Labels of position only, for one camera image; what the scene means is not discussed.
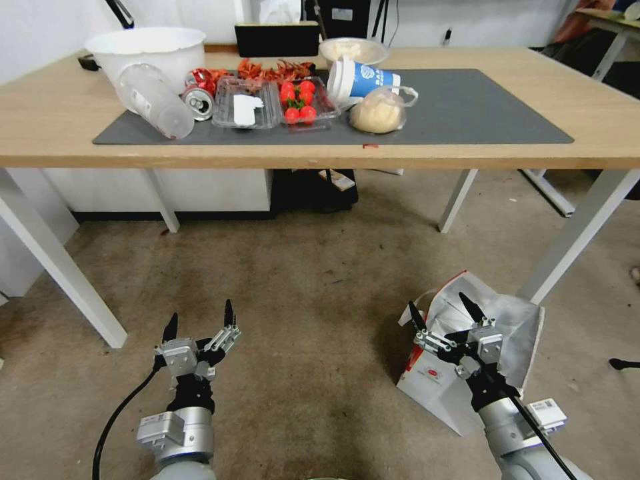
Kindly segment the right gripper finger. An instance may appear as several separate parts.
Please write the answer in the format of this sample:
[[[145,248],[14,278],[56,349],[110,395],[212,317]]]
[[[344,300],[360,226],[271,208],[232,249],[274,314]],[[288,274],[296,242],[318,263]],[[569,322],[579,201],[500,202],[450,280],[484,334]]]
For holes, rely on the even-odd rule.
[[[479,328],[482,328],[482,327],[494,327],[495,326],[495,320],[488,318],[484,314],[484,312],[482,311],[480,306],[478,304],[476,304],[476,302],[472,301],[468,296],[466,296],[466,294],[459,293],[459,298],[460,298],[464,308],[468,312],[470,318],[473,321],[471,329],[479,329]]]
[[[438,353],[441,351],[451,352],[454,348],[457,347],[456,342],[454,342],[453,340],[447,339],[444,336],[427,329],[424,318],[414,302],[408,302],[408,309],[411,324],[415,330],[413,342],[419,348],[430,353]]]

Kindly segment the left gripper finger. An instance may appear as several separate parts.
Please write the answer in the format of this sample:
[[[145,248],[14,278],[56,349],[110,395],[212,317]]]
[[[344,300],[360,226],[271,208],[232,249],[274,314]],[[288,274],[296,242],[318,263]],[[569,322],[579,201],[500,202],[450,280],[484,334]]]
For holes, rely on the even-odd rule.
[[[224,351],[228,353],[240,335],[241,330],[237,324],[232,301],[227,299],[224,309],[223,328],[206,344],[206,351]]]
[[[154,346],[154,350],[157,353],[160,353],[162,348],[167,342],[173,341],[177,338],[177,330],[178,330],[178,313],[172,314],[168,324],[165,326],[163,330],[163,335],[161,338],[161,342]]]

